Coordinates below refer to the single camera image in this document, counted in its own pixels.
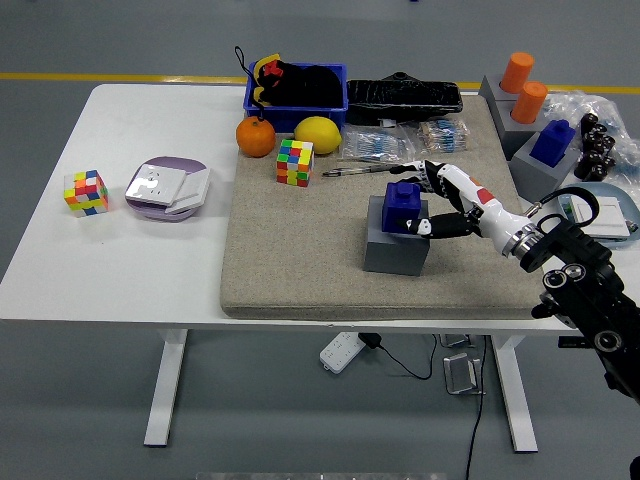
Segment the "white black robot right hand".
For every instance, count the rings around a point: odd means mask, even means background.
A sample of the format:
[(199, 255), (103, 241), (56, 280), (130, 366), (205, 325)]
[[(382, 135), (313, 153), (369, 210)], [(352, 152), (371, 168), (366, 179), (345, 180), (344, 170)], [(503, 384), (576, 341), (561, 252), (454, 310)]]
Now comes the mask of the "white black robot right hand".
[(414, 235), (447, 239), (475, 233), (491, 240), (496, 251), (507, 257), (530, 225), (527, 217), (507, 211), (488, 189), (455, 165), (421, 160), (393, 166), (389, 172), (412, 172), (409, 183), (447, 199), (454, 207), (450, 213), (397, 222)]

